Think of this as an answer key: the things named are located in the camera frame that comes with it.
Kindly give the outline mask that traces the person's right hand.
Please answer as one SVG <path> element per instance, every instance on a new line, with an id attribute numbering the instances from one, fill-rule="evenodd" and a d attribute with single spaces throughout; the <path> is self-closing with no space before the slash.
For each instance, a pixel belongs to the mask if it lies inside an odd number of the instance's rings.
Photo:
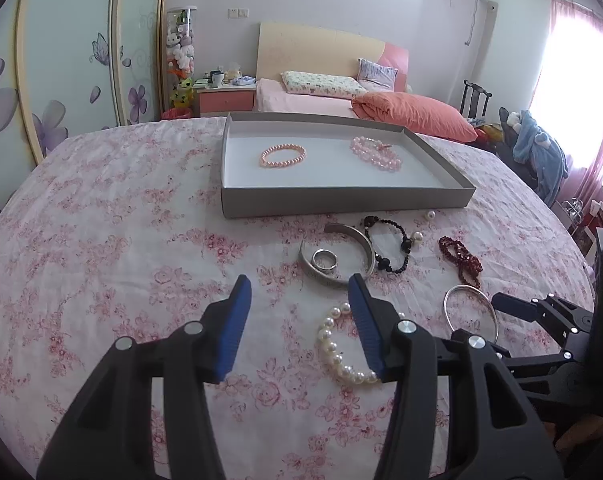
<path id="1" fill-rule="evenodd" d="M 567 453 L 569 450 L 582 443 L 603 437 L 603 417 L 589 415 L 580 419 L 571 428 L 565 431 L 554 445 L 559 453 Z"/>

